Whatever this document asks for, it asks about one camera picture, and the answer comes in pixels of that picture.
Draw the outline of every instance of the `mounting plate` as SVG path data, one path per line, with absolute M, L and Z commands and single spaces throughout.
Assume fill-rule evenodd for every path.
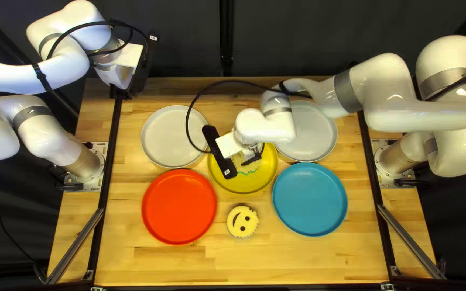
M 389 145 L 396 142 L 396 139 L 372 139 L 371 147 L 373 150 L 373 155 L 376 156 L 381 151 L 381 148 L 387 148 Z M 415 186 L 396 186 L 395 179 L 391 176 L 386 176 L 379 171 L 377 168 L 377 176 L 379 178 L 379 185 L 381 189 L 404 189 L 404 188 L 415 188 Z M 415 172 L 413 169 L 409 169 L 403 173 L 403 178 L 401 180 L 415 180 Z
M 96 174 L 92 177 L 87 178 L 79 178 L 73 174 L 68 174 L 64 177 L 64 185 L 69 185 L 72 183 L 82 183 L 83 189 L 81 190 L 66 190 L 66 192 L 100 192 L 102 179 L 104 176 L 104 164 L 105 159 L 107 158 L 107 146 L 108 142 L 91 142 L 93 144 L 93 148 L 90 149 L 95 155 L 98 156 L 100 159 L 100 168 L 96 172 Z

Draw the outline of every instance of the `gray band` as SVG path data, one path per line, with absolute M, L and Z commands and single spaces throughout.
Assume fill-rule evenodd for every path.
M 42 47 L 44 47 L 44 45 L 45 45 L 47 42 L 49 42 L 51 39 L 53 39 L 53 38 L 55 38 L 55 37 L 59 37 L 59 36 L 61 36 L 61 35 L 62 35 L 62 33 L 52 33 L 52 34 L 48 35 L 47 37 L 44 37 L 44 38 L 40 41 L 40 43 L 39 43 L 39 49 L 38 49 L 38 51 L 39 51 L 39 56 L 41 55 L 40 53 L 41 53 L 41 51 L 42 51 Z
M 39 116 L 39 115 L 49 115 L 53 116 L 51 113 L 51 110 L 48 107 L 44 106 L 30 106 L 26 107 L 25 109 L 19 111 L 16 116 L 14 116 L 12 123 L 13 123 L 13 128 L 18 129 L 21 124 L 34 116 Z
M 263 113 L 263 115 L 265 117 L 269 116 L 269 115 L 273 115 L 275 113 L 279 113 L 279 112 L 292 112 L 293 110 L 290 108 L 290 107 L 277 107 L 277 108 L 274 108 L 274 109 L 271 109 L 271 110 L 268 110 L 266 112 Z
M 422 100 L 427 99 L 436 91 L 441 90 L 450 84 L 458 81 L 466 75 L 466 68 L 452 68 L 437 72 L 428 77 L 418 86 Z
M 350 81 L 350 70 L 346 70 L 333 77 L 333 87 L 337 99 L 346 112 L 352 113 L 362 110 L 362 104 L 355 96 L 352 82 Z
M 431 138 L 426 140 L 426 142 L 424 142 L 424 148 L 426 150 L 426 155 L 429 155 L 430 153 L 437 151 L 438 145 L 436 144 L 436 139 Z

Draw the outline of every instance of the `blue plate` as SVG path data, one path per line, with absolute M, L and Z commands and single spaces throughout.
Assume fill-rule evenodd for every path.
M 272 203 L 288 228 L 309 237 L 336 230 L 348 208 L 339 178 L 311 162 L 294 164 L 278 176 L 272 189 Z

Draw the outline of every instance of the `yellow plate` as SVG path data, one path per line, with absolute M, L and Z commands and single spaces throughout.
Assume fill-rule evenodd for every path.
M 262 190 L 276 176 L 278 168 L 278 154 L 272 143 L 266 143 L 262 152 L 262 159 L 241 166 L 244 158 L 240 153 L 231 157 L 237 168 L 237 176 L 225 179 L 213 155 L 208 155 L 208 171 L 210 176 L 220 187 L 237 194 L 249 194 Z

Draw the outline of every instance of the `white plate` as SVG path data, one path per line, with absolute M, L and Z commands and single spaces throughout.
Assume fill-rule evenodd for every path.
M 298 162 L 314 162 L 326 157 L 337 142 L 337 126 L 308 101 L 292 101 L 296 138 L 288 143 L 275 143 L 284 156 Z
M 165 168 L 182 168 L 203 154 L 191 146 L 186 136 L 184 122 L 187 111 L 188 106 L 167 106 L 154 112 L 143 125 L 141 145 L 153 163 Z M 206 119 L 192 109 L 188 130 L 191 140 L 203 150 L 208 145 L 201 131 L 206 124 Z

